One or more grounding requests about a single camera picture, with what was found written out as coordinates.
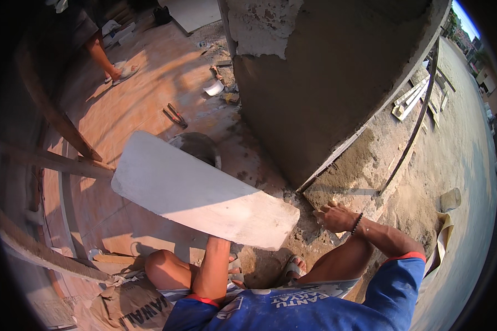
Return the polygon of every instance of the tiled floor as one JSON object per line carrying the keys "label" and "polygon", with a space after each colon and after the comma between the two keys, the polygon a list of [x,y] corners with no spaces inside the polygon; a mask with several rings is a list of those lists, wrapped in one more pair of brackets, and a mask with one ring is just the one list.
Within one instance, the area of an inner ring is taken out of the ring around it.
{"label": "tiled floor", "polygon": [[[111,87],[103,84],[103,73],[93,61],[79,63],[65,81],[60,107],[104,162],[117,165],[134,131],[145,130],[164,140],[183,132],[162,114],[168,102],[175,104],[189,124],[186,132],[202,132],[218,144],[223,171],[282,197],[285,181],[239,121],[237,109],[203,92],[202,88],[212,85],[215,78],[209,70],[210,63],[200,57],[201,51],[173,23],[143,31],[147,20],[137,24],[131,42],[107,51],[112,62],[128,58],[128,64],[141,66],[140,71]],[[63,153],[67,145],[50,128],[46,135],[48,150],[68,157],[77,155],[73,148]],[[202,256],[206,242],[203,233],[122,198],[112,191],[109,181],[71,177],[75,216],[86,251],[97,247],[105,252],[138,256],[164,248],[186,261]],[[52,245],[70,255],[57,172],[46,169],[43,185]]]}

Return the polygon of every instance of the person's leg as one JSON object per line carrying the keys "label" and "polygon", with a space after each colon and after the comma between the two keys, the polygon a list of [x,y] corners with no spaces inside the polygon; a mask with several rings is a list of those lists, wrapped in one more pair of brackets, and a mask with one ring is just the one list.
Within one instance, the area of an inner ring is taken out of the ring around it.
{"label": "person's leg", "polygon": [[[169,250],[161,249],[146,258],[147,278],[159,290],[189,289],[199,271],[199,267],[180,260]],[[228,273],[239,273],[239,268],[229,270]],[[234,284],[245,288],[242,282],[232,280]]]}
{"label": "person's leg", "polygon": [[318,259],[311,271],[300,277],[297,282],[304,284],[359,278],[373,252],[374,247],[369,241],[358,236],[350,236],[344,244]]}
{"label": "person's leg", "polygon": [[120,78],[122,70],[114,68],[107,58],[105,49],[103,48],[103,38],[101,37],[100,31],[94,33],[94,35],[86,41],[85,48],[94,61],[112,77],[113,81],[117,81]]}

